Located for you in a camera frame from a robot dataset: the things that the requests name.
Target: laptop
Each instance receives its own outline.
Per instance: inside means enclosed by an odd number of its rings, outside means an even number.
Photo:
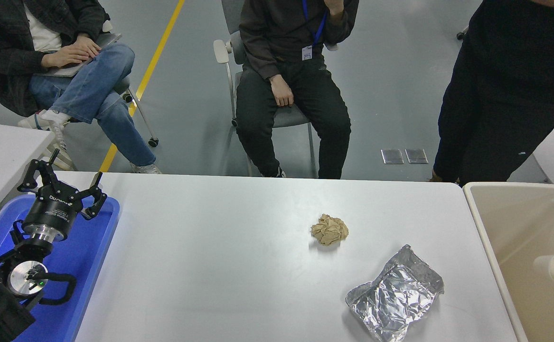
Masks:
[[[102,33],[97,37],[97,40],[95,43],[101,47],[105,48],[106,46],[110,45],[111,43],[114,43],[118,39],[120,39],[122,35],[120,33]],[[37,74],[42,76],[58,76],[58,77],[73,77],[74,75],[81,70],[82,67],[87,65],[90,61],[92,61],[93,58],[89,58],[88,60],[80,63],[75,64],[72,66],[67,67],[52,67],[49,69],[48,72],[45,72],[44,74]]]

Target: black pants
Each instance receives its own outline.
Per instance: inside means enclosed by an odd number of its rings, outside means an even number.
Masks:
[[[350,119],[340,89],[331,80],[322,58],[277,67],[294,94],[294,103],[317,131],[319,177],[339,179],[347,157]],[[237,87],[237,134],[245,152],[264,176],[279,168],[272,145],[272,126],[277,111],[271,85],[249,65],[244,65]]]
[[[507,181],[553,130],[554,87],[492,71],[465,41],[438,125],[433,169],[444,181]]]

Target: id badge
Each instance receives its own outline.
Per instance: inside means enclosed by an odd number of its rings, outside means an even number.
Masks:
[[[302,48],[302,60],[313,59],[313,46],[307,46]]]

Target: plastic bin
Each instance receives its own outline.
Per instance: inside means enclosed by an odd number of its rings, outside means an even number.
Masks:
[[[9,235],[12,223],[25,218],[34,199],[34,195],[15,197],[0,211],[0,255],[13,249],[14,245]],[[89,206],[92,199],[83,199],[83,203]],[[16,342],[75,340],[103,259],[116,230],[118,214],[118,202],[108,197],[97,217],[86,221],[79,214],[68,238],[53,243],[53,252],[43,260],[43,264],[49,272],[74,275],[77,279],[75,292],[70,301],[62,305],[36,305],[31,311],[36,322],[17,336]],[[65,290],[65,284],[48,282],[45,286],[45,297],[60,298]]]
[[[554,185],[472,182],[463,188],[520,342],[554,342],[554,282],[533,268],[554,255]]]

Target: beige plastic bin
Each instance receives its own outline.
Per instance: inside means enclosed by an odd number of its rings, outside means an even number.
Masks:
[[[554,185],[472,182],[463,188],[520,342],[554,342],[554,282],[533,268],[554,255]]]

